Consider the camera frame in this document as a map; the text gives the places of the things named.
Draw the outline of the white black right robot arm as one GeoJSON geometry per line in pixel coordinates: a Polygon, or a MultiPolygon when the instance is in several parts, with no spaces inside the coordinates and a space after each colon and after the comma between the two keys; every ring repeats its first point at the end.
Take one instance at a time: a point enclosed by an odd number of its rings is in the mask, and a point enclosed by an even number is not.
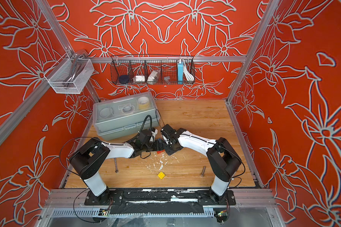
{"type": "Polygon", "coordinates": [[[172,155],[183,148],[192,149],[208,158],[215,175],[209,190],[210,199],[220,204],[225,201],[226,191],[235,173],[242,166],[242,160],[227,139],[212,140],[192,134],[184,128],[173,129],[165,125],[161,129],[164,150],[172,155]]]}

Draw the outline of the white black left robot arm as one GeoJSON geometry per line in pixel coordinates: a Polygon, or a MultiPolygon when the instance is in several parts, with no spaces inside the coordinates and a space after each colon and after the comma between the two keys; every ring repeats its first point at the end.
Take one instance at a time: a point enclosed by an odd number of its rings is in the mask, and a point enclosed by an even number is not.
{"type": "Polygon", "coordinates": [[[70,164],[89,188],[85,205],[109,205],[113,194],[102,180],[99,169],[107,159],[133,159],[144,152],[162,151],[166,142],[156,139],[157,130],[143,130],[124,143],[109,143],[94,137],[70,157],[70,164]]]}

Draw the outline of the yellow lego brick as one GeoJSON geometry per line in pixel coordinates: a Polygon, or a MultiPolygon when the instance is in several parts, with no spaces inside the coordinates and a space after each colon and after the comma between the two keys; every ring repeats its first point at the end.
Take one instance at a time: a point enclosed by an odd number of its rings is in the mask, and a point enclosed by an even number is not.
{"type": "Polygon", "coordinates": [[[159,179],[164,179],[165,178],[165,173],[161,171],[161,172],[158,173],[157,176],[158,176],[159,179]]]}

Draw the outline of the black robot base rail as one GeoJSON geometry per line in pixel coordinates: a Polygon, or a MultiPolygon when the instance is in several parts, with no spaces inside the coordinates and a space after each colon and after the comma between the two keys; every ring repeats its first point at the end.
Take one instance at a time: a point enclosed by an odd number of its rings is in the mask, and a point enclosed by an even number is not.
{"type": "Polygon", "coordinates": [[[96,197],[87,192],[85,206],[104,207],[110,214],[213,215],[206,209],[228,210],[236,205],[234,192],[218,196],[208,188],[120,188],[107,189],[96,197]]]}

